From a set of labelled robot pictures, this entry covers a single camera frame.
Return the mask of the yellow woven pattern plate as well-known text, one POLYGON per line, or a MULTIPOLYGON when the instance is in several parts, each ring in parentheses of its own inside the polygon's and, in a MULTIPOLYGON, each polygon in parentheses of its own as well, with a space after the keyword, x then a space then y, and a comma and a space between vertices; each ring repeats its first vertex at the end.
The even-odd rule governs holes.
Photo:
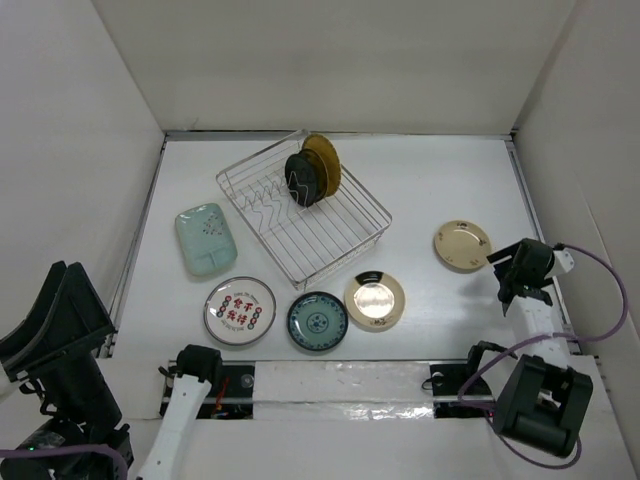
POLYGON ((305 138, 303 148, 312 150, 322 159, 327 171, 325 196, 333 196, 338 191, 342 178, 341 163, 334 145, 327 137, 313 133, 305 138))

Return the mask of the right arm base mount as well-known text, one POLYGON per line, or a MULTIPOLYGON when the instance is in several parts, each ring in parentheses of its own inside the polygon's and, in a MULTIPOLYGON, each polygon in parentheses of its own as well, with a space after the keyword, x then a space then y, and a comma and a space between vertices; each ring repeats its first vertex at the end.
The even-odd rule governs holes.
POLYGON ((492 413, 463 405, 458 392, 470 377, 465 363, 435 363, 429 365, 429 376, 421 388, 432 394, 436 419, 469 419, 491 417, 492 413))

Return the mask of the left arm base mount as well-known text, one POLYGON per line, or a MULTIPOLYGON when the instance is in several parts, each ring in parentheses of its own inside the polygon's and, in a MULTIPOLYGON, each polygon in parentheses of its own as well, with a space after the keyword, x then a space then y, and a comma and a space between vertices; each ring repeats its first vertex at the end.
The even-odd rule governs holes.
POLYGON ((221 379, 197 413, 204 420, 245 420, 253 417, 254 362, 224 361, 221 379))

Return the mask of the cream plate with drawings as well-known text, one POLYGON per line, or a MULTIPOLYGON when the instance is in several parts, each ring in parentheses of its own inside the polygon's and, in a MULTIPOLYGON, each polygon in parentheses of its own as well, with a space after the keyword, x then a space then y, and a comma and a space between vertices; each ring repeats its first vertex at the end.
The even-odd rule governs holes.
POLYGON ((487 264, 492 253, 489 235, 468 220, 452 220, 441 225, 433 239, 439 258, 459 271, 476 271, 487 264))

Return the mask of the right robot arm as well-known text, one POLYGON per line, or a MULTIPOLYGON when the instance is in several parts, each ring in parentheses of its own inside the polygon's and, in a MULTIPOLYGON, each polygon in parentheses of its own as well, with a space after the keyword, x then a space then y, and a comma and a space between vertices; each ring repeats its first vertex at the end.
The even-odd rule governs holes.
MULTIPOLYGON (((114 330, 104 305, 79 263, 53 264, 28 317, 1 341, 1 378, 35 394, 41 412, 72 433, 49 449, 28 446, 3 454, 4 460, 62 456, 94 463, 109 458, 107 470, 124 478, 133 460, 129 431, 118 424, 121 411, 92 352, 114 330)), ((524 348, 560 338, 538 334, 510 348, 498 348, 496 360, 481 358, 490 345, 474 345, 462 368, 459 404, 487 413, 505 444, 518 441, 559 458, 580 455, 581 429, 593 383, 589 376, 524 348), (518 363, 498 399, 487 405, 464 399, 469 389, 484 393, 498 381, 497 360, 518 363)))

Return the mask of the black plate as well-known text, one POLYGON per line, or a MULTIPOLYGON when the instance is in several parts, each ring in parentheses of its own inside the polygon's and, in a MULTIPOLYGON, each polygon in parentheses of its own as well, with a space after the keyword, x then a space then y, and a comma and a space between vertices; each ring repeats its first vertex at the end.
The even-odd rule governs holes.
POLYGON ((313 205, 326 194, 326 169, 319 156, 308 149, 288 157, 285 181, 291 197, 302 207, 313 205))

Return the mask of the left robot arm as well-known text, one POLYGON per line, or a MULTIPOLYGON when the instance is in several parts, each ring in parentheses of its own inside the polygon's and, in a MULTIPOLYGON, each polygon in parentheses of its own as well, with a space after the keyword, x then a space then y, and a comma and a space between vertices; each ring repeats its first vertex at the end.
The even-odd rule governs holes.
MULTIPOLYGON (((52 264, 29 314, 1 341, 6 382, 37 396, 49 419, 2 452, 2 478, 127 478, 134 461, 129 426, 94 356, 114 331, 84 267, 52 264)), ((140 479, 178 477, 203 401, 223 382, 220 352, 198 345, 159 371, 172 392, 140 479)))

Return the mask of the brown yellow patterned plate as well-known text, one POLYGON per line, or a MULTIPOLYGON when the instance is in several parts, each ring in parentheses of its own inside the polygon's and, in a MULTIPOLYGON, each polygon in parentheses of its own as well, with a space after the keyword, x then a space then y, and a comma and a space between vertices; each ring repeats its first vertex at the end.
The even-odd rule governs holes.
POLYGON ((327 191, 327 171, 318 154, 310 149, 302 149, 300 154, 307 162, 307 168, 299 179, 303 186, 305 205, 323 199, 327 191))

